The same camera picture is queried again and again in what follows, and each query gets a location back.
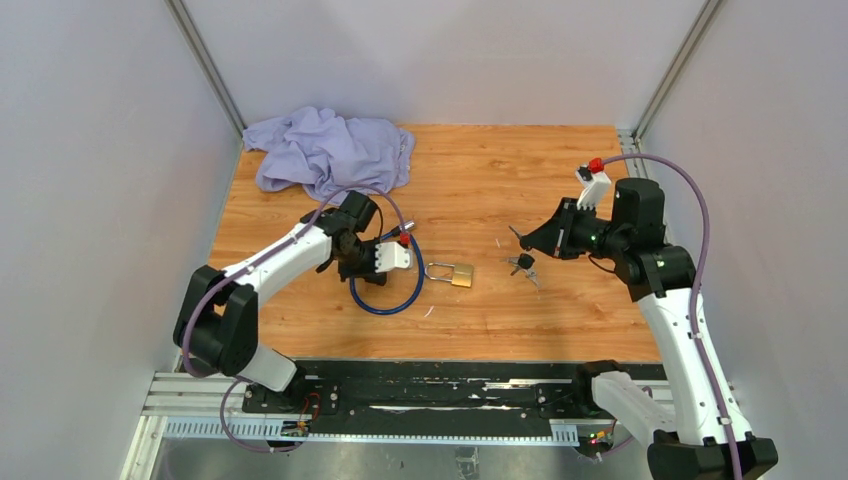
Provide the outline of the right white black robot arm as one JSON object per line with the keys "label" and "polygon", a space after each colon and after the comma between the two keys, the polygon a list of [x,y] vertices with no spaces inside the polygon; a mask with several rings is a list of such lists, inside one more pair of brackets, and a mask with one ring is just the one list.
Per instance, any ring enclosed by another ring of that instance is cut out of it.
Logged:
{"label": "right white black robot arm", "polygon": [[581,365],[571,390],[574,408],[610,414],[646,449],[654,479],[759,479],[778,463],[773,440],[754,434],[726,381],[695,290],[690,253],[665,240],[665,195],[648,179],[613,184],[610,219],[584,206],[609,183],[586,183],[580,198],[562,198],[555,213],[528,234],[525,251],[560,260],[610,259],[654,336],[672,395],[667,410],[612,360]]}

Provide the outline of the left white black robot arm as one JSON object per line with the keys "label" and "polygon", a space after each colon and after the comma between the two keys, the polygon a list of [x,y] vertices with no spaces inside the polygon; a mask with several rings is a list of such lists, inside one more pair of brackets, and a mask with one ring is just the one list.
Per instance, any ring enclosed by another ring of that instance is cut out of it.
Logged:
{"label": "left white black robot arm", "polygon": [[283,413],[306,400],[303,373],[289,357],[259,340],[264,304],[304,273],[337,267],[341,281],[363,278],[382,285],[379,239],[361,239],[380,209],[359,192],[337,207],[320,207],[284,237],[225,269],[204,265],[192,274],[174,328],[185,370],[196,378],[222,374],[268,389],[268,400]]}

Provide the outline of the black head key pair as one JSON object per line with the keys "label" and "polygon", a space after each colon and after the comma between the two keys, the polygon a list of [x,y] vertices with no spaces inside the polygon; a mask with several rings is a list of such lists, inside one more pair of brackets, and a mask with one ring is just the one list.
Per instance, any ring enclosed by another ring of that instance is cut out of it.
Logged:
{"label": "black head key pair", "polygon": [[518,271],[529,274],[533,268],[535,259],[529,253],[521,253],[517,257],[508,258],[507,262],[514,266],[512,275],[515,275]]}

